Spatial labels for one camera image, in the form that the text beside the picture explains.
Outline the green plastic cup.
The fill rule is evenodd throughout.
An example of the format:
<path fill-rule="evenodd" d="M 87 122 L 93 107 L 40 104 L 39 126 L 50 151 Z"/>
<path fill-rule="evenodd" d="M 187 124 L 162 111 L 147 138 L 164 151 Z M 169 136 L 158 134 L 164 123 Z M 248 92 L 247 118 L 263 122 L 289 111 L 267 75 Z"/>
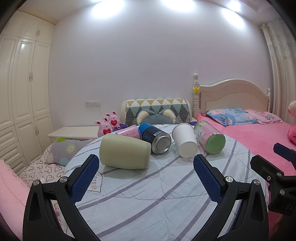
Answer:
<path fill-rule="evenodd" d="M 147 169 L 150 156 L 151 144 L 137 138 L 107 134 L 100 143 L 99 159 L 105 166 L 130 170 Z"/>

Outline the white paper cup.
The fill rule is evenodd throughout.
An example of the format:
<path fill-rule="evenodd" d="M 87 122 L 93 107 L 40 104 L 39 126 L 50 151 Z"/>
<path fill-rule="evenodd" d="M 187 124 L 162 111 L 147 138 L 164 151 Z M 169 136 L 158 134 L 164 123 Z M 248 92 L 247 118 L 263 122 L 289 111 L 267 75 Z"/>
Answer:
<path fill-rule="evenodd" d="M 198 145 L 194 129 L 191 125 L 180 123 L 174 127 L 171 135 L 181 157 L 190 158 L 196 155 Z"/>

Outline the pink cup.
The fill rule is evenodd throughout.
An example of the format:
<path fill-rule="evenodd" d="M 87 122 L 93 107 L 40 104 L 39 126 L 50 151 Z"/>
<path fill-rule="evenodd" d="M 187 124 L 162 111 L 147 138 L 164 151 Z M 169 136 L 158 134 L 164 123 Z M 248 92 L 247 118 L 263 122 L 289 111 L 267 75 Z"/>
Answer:
<path fill-rule="evenodd" d="M 131 138 L 137 138 L 139 140 L 142 139 L 141 133 L 136 125 L 118 130 L 116 131 L 116 134 L 121 136 L 131 137 Z"/>

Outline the pink bed blanket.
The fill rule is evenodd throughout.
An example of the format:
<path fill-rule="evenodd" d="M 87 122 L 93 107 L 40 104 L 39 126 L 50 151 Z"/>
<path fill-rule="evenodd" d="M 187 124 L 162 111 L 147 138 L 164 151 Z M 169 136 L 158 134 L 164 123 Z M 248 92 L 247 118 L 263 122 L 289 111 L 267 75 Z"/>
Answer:
<path fill-rule="evenodd" d="M 292 163 L 273 152 L 273 146 L 280 143 L 289 149 L 295 150 L 295 145 L 287 138 L 290 124 L 268 123 L 268 124 L 246 124 L 238 126 L 223 126 L 203 113 L 196 116 L 198 121 L 207 121 L 224 135 L 236 139 L 247 147 L 252 154 L 260 155 L 274 166 L 284 172 L 286 176 L 294 176 L 295 168 Z"/>

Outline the pink blanket left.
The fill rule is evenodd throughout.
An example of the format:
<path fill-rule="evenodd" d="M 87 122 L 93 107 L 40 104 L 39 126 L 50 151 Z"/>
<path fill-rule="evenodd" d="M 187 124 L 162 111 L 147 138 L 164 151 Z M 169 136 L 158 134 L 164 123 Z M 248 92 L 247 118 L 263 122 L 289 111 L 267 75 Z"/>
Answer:
<path fill-rule="evenodd" d="M 23 239 L 23 216 L 29 195 L 29 187 L 1 160 L 0 176 L 1 215 L 20 239 Z"/>

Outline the heart patterned sheet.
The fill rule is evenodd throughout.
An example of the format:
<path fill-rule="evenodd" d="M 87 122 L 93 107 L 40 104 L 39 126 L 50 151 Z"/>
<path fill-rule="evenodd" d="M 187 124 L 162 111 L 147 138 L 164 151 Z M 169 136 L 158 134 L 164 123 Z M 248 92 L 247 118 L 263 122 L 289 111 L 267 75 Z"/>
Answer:
<path fill-rule="evenodd" d="M 19 175 L 21 180 L 30 188 L 34 180 L 41 180 L 42 183 L 51 183 L 58 181 L 64 175 L 65 167 L 48 163 L 48 159 L 53 159 L 51 153 L 52 145 L 48 146 L 42 156 L 32 161 Z"/>

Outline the blue cartoon pillow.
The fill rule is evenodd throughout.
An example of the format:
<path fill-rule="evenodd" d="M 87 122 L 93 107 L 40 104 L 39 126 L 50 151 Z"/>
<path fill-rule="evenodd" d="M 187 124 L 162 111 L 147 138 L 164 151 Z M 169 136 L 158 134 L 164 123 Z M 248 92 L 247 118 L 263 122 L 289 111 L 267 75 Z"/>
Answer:
<path fill-rule="evenodd" d="M 206 115 L 223 126 L 238 126 L 258 123 L 254 116 L 243 109 L 215 109 L 207 111 Z"/>

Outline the cream wooden headboard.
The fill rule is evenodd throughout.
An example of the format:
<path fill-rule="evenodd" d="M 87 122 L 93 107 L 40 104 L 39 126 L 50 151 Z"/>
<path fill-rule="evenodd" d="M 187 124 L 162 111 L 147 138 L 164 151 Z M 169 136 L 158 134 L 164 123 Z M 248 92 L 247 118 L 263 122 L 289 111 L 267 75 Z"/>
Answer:
<path fill-rule="evenodd" d="M 254 83 L 238 78 L 226 79 L 211 85 L 201 85 L 198 75 L 193 75 L 193 117 L 214 109 L 242 108 L 255 111 L 270 111 L 270 89 L 264 93 Z"/>

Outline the white nightstand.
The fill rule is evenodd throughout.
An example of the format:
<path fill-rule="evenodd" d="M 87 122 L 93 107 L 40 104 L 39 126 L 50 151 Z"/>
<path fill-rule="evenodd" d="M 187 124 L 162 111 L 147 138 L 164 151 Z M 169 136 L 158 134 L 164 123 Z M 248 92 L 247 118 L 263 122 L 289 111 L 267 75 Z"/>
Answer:
<path fill-rule="evenodd" d="M 64 126 L 48 134 L 51 139 L 67 138 L 75 140 L 93 140 L 97 138 L 98 126 Z"/>

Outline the yellow star sticker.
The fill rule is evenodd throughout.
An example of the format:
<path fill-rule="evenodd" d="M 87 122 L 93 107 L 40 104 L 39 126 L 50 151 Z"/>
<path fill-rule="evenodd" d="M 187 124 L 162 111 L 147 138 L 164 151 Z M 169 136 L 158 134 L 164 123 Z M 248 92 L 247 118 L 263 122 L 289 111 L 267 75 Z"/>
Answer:
<path fill-rule="evenodd" d="M 200 88 L 199 87 L 193 87 L 193 92 L 194 93 L 199 93 L 200 92 Z"/>

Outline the pink bunny toy front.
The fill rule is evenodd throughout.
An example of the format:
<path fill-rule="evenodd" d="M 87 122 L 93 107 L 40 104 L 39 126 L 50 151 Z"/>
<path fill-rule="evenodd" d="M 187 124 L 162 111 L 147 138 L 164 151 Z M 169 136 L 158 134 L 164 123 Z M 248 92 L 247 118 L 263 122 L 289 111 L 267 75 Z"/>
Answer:
<path fill-rule="evenodd" d="M 98 137 L 102 137 L 102 136 L 104 136 L 104 135 L 106 135 L 108 133 L 112 133 L 113 126 L 108 121 L 107 117 L 104 117 L 103 121 L 98 121 L 97 120 L 95 123 L 99 126 L 99 129 L 98 129 L 98 132 L 97 132 Z"/>

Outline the pink bunny toy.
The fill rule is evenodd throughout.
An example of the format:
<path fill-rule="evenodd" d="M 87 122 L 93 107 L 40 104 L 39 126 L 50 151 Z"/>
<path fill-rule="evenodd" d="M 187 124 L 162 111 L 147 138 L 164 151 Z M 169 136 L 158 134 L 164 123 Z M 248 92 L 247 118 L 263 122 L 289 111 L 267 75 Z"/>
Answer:
<path fill-rule="evenodd" d="M 120 120 L 119 117 L 117 116 L 115 111 L 112 111 L 111 114 L 106 113 L 105 116 L 107 117 L 108 122 L 111 124 L 113 129 L 115 130 L 120 130 Z"/>
<path fill-rule="evenodd" d="M 98 121 L 97 120 L 95 123 L 99 126 L 99 129 L 98 129 L 98 132 L 97 132 L 98 137 L 102 137 L 102 136 L 104 136 L 104 135 L 106 135 L 108 133 L 112 133 L 113 126 L 108 121 L 107 117 L 104 117 L 103 121 Z"/>

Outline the blue metal can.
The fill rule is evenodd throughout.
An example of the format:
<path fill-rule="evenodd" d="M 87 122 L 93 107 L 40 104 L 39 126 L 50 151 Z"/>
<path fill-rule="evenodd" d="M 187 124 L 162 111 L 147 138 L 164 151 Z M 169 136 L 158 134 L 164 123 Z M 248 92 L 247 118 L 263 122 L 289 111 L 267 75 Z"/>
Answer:
<path fill-rule="evenodd" d="M 148 123 L 143 123 L 138 127 L 142 140 L 149 142 L 152 152 L 156 155 L 164 154 L 171 146 L 171 136 Z"/>

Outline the cream wardrobe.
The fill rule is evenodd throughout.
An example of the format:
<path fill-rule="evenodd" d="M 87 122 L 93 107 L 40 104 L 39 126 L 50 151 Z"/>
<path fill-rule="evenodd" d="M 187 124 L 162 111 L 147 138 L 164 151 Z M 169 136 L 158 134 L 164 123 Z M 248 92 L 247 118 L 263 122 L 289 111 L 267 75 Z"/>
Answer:
<path fill-rule="evenodd" d="M 1 32 L 1 160 L 16 174 L 52 143 L 48 69 L 56 23 L 22 8 Z"/>

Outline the wall socket panel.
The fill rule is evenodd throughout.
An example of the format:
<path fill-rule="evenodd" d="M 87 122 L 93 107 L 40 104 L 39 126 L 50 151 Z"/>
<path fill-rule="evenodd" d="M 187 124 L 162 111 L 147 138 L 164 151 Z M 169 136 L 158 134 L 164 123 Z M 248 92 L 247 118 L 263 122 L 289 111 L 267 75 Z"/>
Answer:
<path fill-rule="evenodd" d="M 101 106 L 101 101 L 100 100 L 86 101 L 85 102 L 85 107 L 86 108 L 98 108 L 100 106 Z"/>

